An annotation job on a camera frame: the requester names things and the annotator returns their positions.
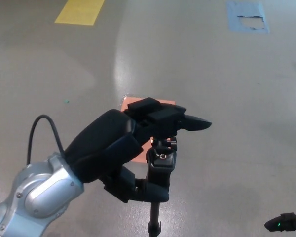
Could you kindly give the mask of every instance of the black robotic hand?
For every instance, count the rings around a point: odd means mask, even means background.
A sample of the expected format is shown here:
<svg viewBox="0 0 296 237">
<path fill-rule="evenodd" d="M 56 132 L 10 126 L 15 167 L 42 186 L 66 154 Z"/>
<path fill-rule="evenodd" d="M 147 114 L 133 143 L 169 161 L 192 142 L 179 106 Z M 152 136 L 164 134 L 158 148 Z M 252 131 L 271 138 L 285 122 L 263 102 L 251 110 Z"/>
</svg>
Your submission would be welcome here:
<svg viewBox="0 0 296 237">
<path fill-rule="evenodd" d="M 264 225 L 269 231 L 296 231 L 296 214 L 283 213 Z"/>
<path fill-rule="evenodd" d="M 118 170 L 139 155 L 151 137 L 166 139 L 177 131 L 199 131 L 211 123 L 185 115 L 186 109 L 147 98 L 124 112 L 109 110 L 87 126 L 65 150 L 65 161 L 83 183 Z"/>
</svg>

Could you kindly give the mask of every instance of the gray floor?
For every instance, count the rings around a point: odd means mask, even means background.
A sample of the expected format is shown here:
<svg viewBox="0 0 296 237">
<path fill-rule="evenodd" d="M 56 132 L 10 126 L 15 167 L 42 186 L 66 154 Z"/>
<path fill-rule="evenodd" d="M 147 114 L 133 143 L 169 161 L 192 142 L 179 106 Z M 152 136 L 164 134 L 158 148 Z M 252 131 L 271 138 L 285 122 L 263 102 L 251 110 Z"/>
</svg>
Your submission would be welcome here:
<svg viewBox="0 0 296 237">
<path fill-rule="evenodd" d="M 213 122 L 178 135 L 161 237 L 296 236 L 263 226 L 296 212 L 296 0 L 263 3 L 270 34 L 229 31 L 222 0 L 106 0 L 94 27 L 54 24 L 65 0 L 0 1 L 0 201 L 36 116 L 52 116 L 66 146 L 124 95 L 151 96 Z M 48 124 L 36 135 L 44 160 Z M 144 237 L 148 214 L 96 182 L 45 236 Z"/>
</svg>

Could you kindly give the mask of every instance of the robotic hand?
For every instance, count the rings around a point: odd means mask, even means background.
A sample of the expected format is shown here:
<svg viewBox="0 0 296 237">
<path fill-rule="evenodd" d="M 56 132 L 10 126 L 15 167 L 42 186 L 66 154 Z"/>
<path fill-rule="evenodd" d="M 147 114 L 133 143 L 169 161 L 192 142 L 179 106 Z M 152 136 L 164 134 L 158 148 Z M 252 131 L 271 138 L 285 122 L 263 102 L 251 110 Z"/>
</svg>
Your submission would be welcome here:
<svg viewBox="0 0 296 237">
<path fill-rule="evenodd" d="M 269 231 L 296 231 L 296 214 L 284 213 L 264 225 Z"/>
<path fill-rule="evenodd" d="M 157 160 L 148 160 L 148 164 L 154 172 L 163 173 L 166 168 L 163 174 L 169 179 L 175 164 L 176 142 L 166 139 L 175 137 L 180 129 L 197 131 L 211 125 L 185 115 L 185 111 L 152 98 L 132 103 L 124 112 L 109 110 L 87 126 L 65 151 L 53 128 L 60 154 L 30 164 L 31 137 L 37 119 L 30 134 L 27 166 L 17 174 L 9 196 L 0 204 L 0 237 L 41 237 L 48 225 L 83 193 L 83 184 L 97 179 L 123 202 L 166 202 L 167 184 L 157 185 L 151 178 L 135 179 L 123 165 L 140 154 L 142 145 L 154 137 L 157 147 L 149 150 L 147 157 L 158 156 L 166 165 L 158 167 L 161 163 Z"/>
</svg>

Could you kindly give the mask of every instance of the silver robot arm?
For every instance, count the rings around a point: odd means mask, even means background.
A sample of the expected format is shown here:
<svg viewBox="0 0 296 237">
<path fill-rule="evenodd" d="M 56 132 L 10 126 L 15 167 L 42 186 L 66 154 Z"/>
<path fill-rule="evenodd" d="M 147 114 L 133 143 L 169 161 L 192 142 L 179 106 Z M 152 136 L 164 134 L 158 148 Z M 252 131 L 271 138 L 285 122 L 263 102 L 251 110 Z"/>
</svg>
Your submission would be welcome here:
<svg viewBox="0 0 296 237">
<path fill-rule="evenodd" d="M 83 192 L 83 183 L 59 154 L 29 164 L 0 204 L 0 237 L 41 237 Z"/>
<path fill-rule="evenodd" d="M 135 179 L 123 165 L 139 155 L 151 137 L 166 139 L 176 136 L 180 129 L 199 131 L 211 125 L 185 115 L 185 111 L 152 98 L 129 104 L 124 112 L 109 110 L 79 133 L 66 150 L 52 119 L 39 116 L 30 132 L 27 166 L 17 174 L 11 193 L 0 204 L 0 237 L 41 237 L 83 193 L 83 184 L 97 179 L 123 202 L 167 201 L 167 189 Z M 42 118 L 51 124 L 59 154 L 30 164 L 34 129 Z"/>
</svg>

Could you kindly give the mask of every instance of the yellow floor marking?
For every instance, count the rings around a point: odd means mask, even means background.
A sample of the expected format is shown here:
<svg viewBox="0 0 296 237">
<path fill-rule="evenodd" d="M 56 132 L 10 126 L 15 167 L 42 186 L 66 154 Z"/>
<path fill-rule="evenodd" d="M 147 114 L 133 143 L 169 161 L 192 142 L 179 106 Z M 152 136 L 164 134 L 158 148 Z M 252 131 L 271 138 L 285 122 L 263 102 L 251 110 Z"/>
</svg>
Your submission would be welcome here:
<svg viewBox="0 0 296 237">
<path fill-rule="evenodd" d="M 55 23 L 93 26 L 104 0 L 68 0 Z"/>
</svg>

